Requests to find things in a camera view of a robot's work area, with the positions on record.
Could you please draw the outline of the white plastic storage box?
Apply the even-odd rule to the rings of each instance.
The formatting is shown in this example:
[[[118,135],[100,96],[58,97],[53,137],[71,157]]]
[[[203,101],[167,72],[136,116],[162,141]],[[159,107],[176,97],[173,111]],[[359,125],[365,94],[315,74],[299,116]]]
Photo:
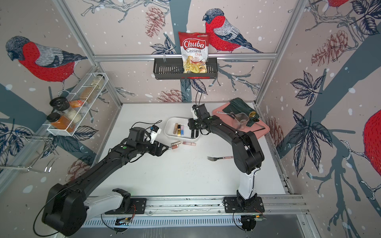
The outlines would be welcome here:
[[[199,130],[190,129],[187,118],[172,117],[165,126],[164,133],[169,139],[195,143],[201,136]]]

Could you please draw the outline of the beige lipstick tube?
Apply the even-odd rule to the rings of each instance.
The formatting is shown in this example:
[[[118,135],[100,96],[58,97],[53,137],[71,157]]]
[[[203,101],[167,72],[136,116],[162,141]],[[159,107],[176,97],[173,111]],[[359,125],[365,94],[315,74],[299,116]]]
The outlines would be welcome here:
[[[178,124],[178,123],[175,123],[174,130],[173,130],[173,134],[174,134],[174,135],[177,135],[177,134],[178,134],[178,126],[179,126],[179,124]]]

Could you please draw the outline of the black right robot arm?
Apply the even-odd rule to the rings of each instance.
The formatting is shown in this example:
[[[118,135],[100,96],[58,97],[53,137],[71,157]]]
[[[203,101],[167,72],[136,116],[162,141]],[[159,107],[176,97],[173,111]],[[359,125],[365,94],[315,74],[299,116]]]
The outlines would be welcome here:
[[[204,104],[194,104],[191,110],[193,118],[188,120],[191,130],[215,134],[232,146],[234,163],[242,173],[237,196],[243,200],[254,197],[255,175],[265,159],[254,132],[243,132],[227,125],[220,117],[210,115]]]

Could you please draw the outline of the pink clear lip gloss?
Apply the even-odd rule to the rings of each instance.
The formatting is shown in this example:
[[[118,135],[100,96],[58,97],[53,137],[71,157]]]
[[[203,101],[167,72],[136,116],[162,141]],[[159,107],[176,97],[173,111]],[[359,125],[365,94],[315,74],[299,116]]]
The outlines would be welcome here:
[[[196,143],[194,143],[194,142],[183,141],[182,144],[189,145],[189,146],[196,146]]]

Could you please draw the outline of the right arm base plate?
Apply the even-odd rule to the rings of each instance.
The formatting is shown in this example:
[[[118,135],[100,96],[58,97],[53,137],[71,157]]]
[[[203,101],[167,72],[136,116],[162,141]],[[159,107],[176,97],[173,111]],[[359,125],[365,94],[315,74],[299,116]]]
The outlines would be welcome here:
[[[224,197],[223,205],[225,213],[264,213],[264,203],[261,197],[256,194],[245,200],[241,196],[237,197]]]

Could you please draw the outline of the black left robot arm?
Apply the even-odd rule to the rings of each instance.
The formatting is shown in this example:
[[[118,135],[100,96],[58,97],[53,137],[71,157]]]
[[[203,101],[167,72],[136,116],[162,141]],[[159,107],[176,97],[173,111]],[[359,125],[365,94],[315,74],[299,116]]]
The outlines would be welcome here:
[[[106,157],[87,172],[62,185],[54,185],[40,210],[42,222],[57,232],[71,236],[93,217],[110,210],[127,208],[128,192],[114,189],[110,194],[89,199],[90,194],[115,171],[135,162],[144,154],[160,157],[169,146],[155,139],[160,129],[148,133],[144,128],[131,128],[130,134],[113,147]]]

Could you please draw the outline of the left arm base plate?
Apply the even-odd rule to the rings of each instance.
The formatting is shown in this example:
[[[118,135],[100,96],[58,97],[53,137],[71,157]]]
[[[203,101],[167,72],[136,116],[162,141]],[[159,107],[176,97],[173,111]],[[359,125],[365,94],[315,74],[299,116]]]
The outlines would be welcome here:
[[[107,211],[106,215],[142,215],[145,213],[147,199],[146,198],[129,198],[123,201],[122,205],[115,209]]]

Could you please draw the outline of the silver coral lip gloss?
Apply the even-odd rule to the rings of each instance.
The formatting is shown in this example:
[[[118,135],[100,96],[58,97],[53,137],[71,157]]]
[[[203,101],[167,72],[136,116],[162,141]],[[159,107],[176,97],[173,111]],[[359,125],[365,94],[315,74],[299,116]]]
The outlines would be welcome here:
[[[177,149],[179,146],[178,145],[172,145],[171,147],[169,147],[170,150],[174,150],[174,149]]]

